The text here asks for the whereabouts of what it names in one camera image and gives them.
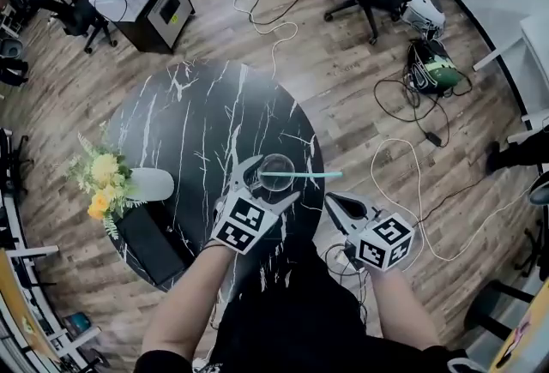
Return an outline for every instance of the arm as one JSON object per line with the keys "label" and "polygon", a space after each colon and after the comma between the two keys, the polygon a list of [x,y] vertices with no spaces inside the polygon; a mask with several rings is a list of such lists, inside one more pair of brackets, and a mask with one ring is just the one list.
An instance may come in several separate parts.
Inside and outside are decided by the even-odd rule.
{"label": "arm", "polygon": [[435,325],[399,269],[371,270],[383,336],[425,350],[440,346]]}
{"label": "arm", "polygon": [[156,308],[142,353],[167,350],[192,361],[234,254],[226,246],[210,246],[198,255]]}

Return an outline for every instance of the blue straw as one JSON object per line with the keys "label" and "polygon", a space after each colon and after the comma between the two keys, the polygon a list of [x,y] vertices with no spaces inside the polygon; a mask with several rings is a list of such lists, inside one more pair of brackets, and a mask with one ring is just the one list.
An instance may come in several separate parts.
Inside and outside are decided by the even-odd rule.
{"label": "blue straw", "polygon": [[262,171],[263,177],[342,177],[342,171],[326,171],[325,173],[298,173],[289,171]]}

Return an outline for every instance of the round table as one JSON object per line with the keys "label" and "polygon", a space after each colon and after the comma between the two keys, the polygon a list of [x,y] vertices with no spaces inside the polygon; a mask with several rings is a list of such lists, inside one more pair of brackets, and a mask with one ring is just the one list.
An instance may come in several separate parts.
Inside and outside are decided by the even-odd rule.
{"label": "round table", "polygon": [[[163,233],[169,244],[183,241],[193,256],[209,239],[214,203],[227,192],[235,163],[282,153],[296,171],[323,171],[314,130],[297,102],[268,77],[234,61],[182,62],[149,76],[115,111],[107,136],[129,167],[172,174],[175,190],[164,204],[173,222]],[[285,237],[312,239],[323,209],[323,179],[295,179],[291,189],[262,196],[276,203],[296,190],[300,198],[247,255],[238,256],[222,291],[252,271],[268,271],[270,258],[283,252]],[[122,237],[112,242],[128,265],[156,286],[132,244]],[[185,269],[156,287],[169,290]]]}

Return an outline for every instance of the black and white marker cube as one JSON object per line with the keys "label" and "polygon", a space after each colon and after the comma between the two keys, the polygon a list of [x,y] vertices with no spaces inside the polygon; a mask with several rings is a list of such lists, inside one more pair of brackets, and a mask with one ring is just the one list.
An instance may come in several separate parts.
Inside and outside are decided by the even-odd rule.
{"label": "black and white marker cube", "polygon": [[413,234],[413,228],[399,214],[391,214],[358,235],[355,257],[386,271],[409,254]]}
{"label": "black and white marker cube", "polygon": [[229,192],[211,238],[246,254],[278,219],[276,214],[255,204],[247,189]]}

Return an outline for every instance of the flower vase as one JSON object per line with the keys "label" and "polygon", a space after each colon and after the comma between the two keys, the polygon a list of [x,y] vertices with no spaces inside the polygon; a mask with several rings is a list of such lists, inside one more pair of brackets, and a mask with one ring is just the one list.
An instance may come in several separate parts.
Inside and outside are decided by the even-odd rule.
{"label": "flower vase", "polygon": [[172,175],[151,167],[131,169],[130,180],[133,190],[128,197],[136,201],[164,201],[172,195],[175,187]]}

